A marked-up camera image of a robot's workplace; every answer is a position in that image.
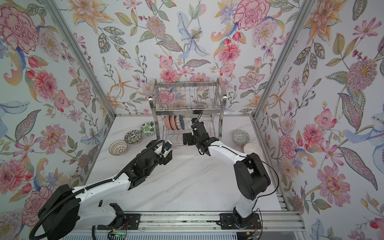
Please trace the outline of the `dark patterned bowl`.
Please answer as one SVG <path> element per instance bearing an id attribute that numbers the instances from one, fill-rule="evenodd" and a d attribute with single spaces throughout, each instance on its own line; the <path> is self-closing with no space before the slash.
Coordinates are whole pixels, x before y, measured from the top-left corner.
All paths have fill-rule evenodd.
<path id="1" fill-rule="evenodd" d="M 176 122 L 175 122 L 175 116 L 169 116 L 170 126 L 172 130 L 176 131 L 178 130 Z"/>

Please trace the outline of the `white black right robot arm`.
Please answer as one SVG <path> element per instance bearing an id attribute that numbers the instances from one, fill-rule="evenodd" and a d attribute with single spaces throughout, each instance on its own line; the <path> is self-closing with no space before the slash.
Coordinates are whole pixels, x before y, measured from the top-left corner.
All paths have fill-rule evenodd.
<path id="1" fill-rule="evenodd" d="M 226 146 L 218 138 L 209 136 L 204 123 L 197 118 L 193 118 L 191 122 L 192 132 L 183 134 L 184 145 L 195 145 L 201 155 L 233 165 L 241 197 L 234 207 L 231 220 L 242 228 L 251 221 L 260 194 L 271 185 L 264 162 L 255 153 L 245 155 Z"/>

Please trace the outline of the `blue geometric pattern bowl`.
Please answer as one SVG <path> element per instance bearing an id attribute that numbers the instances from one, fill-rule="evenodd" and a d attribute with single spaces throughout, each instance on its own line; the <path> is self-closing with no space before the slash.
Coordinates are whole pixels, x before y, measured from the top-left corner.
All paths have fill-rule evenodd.
<path id="1" fill-rule="evenodd" d="M 175 119 L 175 124 L 176 124 L 177 130 L 179 130 L 179 131 L 184 130 L 185 129 L 185 123 L 184 123 L 183 116 L 182 115 L 175 115 L 174 119 Z"/>

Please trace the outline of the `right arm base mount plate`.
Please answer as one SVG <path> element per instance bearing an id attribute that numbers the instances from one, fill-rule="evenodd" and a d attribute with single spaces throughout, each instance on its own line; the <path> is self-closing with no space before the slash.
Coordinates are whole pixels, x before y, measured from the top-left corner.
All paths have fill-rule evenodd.
<path id="1" fill-rule="evenodd" d="M 222 230 L 261 230 L 262 221 L 259 214 L 252 213 L 246 218 L 241 218 L 240 215 L 230 213 L 219 214 L 219 224 Z"/>

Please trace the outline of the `plain white bowl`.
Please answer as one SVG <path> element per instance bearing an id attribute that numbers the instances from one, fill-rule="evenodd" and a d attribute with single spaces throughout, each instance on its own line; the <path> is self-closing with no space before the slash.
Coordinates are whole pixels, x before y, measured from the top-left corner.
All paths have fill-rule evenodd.
<path id="1" fill-rule="evenodd" d="M 243 150 L 246 155 L 257 154 L 260 158 L 263 156 L 263 150 L 255 143 L 245 144 Z"/>

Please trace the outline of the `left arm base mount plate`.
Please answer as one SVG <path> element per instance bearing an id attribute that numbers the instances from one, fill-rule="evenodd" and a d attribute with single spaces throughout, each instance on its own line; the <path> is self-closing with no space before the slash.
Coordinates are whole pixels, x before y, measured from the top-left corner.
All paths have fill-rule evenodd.
<path id="1" fill-rule="evenodd" d="M 117 216 L 111 224 L 107 226 L 98 225 L 97 230 L 138 230 L 141 214 L 125 214 Z"/>

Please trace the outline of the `pale green patterned bowl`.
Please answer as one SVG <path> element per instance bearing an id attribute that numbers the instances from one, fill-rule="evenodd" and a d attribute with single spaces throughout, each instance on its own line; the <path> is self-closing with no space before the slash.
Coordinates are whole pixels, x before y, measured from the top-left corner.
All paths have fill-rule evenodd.
<path id="1" fill-rule="evenodd" d="M 250 141 L 250 135 L 243 130 L 235 130 L 232 133 L 233 142 L 237 145 L 245 145 Z"/>

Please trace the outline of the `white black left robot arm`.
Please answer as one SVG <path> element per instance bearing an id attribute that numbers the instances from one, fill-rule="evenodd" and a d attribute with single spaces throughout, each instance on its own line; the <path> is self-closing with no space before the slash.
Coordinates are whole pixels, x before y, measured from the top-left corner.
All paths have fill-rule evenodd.
<path id="1" fill-rule="evenodd" d="M 172 160 L 172 143 L 151 141 L 117 175 L 91 185 L 57 188 L 38 213 L 31 240 L 59 240 L 75 229 L 106 226 L 117 230 L 129 220 L 117 203 L 104 204 L 113 195 L 142 184 L 158 165 Z"/>

